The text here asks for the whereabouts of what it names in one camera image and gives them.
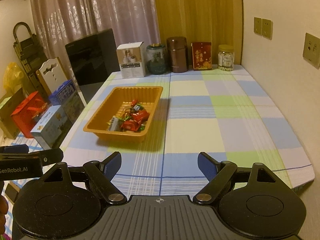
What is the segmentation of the person left hand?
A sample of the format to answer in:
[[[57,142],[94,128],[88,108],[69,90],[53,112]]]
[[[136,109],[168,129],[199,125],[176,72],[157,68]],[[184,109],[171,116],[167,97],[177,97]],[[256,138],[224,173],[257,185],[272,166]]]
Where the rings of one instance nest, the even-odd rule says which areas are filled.
[[[5,215],[8,213],[8,202],[7,200],[1,196],[0,197],[0,234],[2,235],[5,233],[5,223],[6,223],[6,218]]]

